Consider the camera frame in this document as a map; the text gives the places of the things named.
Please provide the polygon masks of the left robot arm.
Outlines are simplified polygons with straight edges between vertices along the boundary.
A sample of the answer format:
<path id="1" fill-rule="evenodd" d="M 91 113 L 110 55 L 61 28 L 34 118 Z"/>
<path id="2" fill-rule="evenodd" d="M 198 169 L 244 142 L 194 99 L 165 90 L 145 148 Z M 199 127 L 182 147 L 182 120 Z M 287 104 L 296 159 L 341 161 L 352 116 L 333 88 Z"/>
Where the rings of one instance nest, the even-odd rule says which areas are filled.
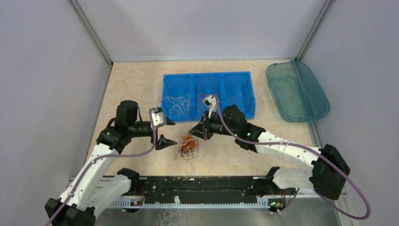
<path id="1" fill-rule="evenodd" d="M 57 198 L 49 198 L 45 211 L 47 226 L 93 226 L 102 212 L 123 194 L 135 195 L 141 189 L 139 173 L 123 168 L 109 182 L 96 191 L 105 172 L 117 158 L 144 156 L 152 150 L 176 145 L 173 140 L 158 135 L 158 128 L 175 125 L 161 107 L 149 109 L 149 121 L 143 121 L 136 101 L 124 100 L 116 116 L 108 122 L 96 140 L 91 155 L 73 182 Z M 124 148 L 136 137 L 149 137 L 149 150 L 136 154 L 122 154 Z"/>

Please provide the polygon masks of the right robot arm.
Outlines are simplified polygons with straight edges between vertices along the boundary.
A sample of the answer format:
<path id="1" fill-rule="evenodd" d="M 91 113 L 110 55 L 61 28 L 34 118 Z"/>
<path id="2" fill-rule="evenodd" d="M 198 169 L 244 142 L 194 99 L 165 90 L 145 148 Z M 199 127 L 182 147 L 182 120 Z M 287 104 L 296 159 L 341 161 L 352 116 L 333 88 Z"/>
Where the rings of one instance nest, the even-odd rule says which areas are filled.
<path id="1" fill-rule="evenodd" d="M 282 139 L 248 122 L 236 105 L 226 107 L 221 115 L 205 111 L 188 133 L 203 140 L 209 140 L 214 134 L 234 136 L 234 142 L 244 150 L 296 165 L 297 169 L 276 166 L 269 170 L 265 189 L 271 194 L 286 188 L 306 188 L 338 200 L 350 173 L 349 166 L 333 145 L 308 147 Z"/>

